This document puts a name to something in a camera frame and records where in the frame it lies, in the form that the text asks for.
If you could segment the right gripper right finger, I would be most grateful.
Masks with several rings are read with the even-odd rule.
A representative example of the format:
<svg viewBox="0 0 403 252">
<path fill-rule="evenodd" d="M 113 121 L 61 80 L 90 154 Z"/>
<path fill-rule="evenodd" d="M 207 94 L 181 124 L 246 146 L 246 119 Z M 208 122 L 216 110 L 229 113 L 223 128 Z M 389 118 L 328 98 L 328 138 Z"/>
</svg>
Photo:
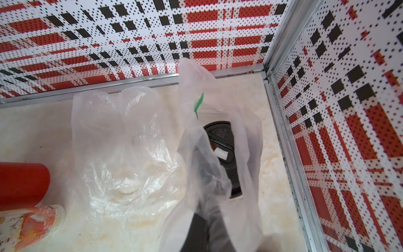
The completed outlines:
<svg viewBox="0 0 403 252">
<path fill-rule="evenodd" d="M 209 250 L 211 252 L 235 252 L 221 211 L 216 211 L 208 221 Z"/>
</svg>

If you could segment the clear plastic carrier bag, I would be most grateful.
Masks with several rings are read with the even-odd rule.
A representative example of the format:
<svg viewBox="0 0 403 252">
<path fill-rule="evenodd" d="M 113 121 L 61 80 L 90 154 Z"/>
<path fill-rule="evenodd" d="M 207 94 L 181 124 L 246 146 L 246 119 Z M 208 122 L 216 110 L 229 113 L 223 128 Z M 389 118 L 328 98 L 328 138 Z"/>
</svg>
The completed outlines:
<svg viewBox="0 0 403 252">
<path fill-rule="evenodd" d="M 178 73 L 184 132 L 177 151 L 186 169 L 186 191 L 167 217 L 157 249 L 255 252 L 263 237 L 261 119 L 193 60 L 182 59 Z"/>
</svg>

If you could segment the black lid red cup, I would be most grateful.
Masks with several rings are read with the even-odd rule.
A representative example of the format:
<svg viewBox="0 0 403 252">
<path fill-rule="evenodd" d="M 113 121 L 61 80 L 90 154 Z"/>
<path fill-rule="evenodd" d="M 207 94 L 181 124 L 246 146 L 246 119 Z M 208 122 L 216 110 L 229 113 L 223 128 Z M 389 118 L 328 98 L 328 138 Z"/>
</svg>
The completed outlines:
<svg viewBox="0 0 403 252">
<path fill-rule="evenodd" d="M 235 157 L 235 140 L 229 121 L 215 121 L 204 126 L 211 147 L 232 183 L 230 198 L 242 195 Z"/>
</svg>

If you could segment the spare clear plastic bags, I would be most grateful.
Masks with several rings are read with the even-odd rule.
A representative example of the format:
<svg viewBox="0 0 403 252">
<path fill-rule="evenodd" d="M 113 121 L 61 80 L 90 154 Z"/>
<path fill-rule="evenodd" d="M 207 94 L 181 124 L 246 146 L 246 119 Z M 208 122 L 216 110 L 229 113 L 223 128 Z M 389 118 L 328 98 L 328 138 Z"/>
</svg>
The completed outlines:
<svg viewBox="0 0 403 252">
<path fill-rule="evenodd" d="M 79 93 L 71 127 L 75 189 L 93 217 L 153 216 L 182 198 L 179 132 L 155 88 Z"/>
</svg>

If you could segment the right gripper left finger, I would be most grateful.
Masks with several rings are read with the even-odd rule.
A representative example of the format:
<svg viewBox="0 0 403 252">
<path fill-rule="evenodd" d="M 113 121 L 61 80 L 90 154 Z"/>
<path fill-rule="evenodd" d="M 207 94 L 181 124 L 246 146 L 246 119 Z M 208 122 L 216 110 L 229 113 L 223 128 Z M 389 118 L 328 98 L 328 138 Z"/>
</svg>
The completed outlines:
<svg viewBox="0 0 403 252">
<path fill-rule="evenodd" d="M 186 240 L 180 252 L 208 252 L 209 229 L 207 221 L 194 214 Z"/>
</svg>

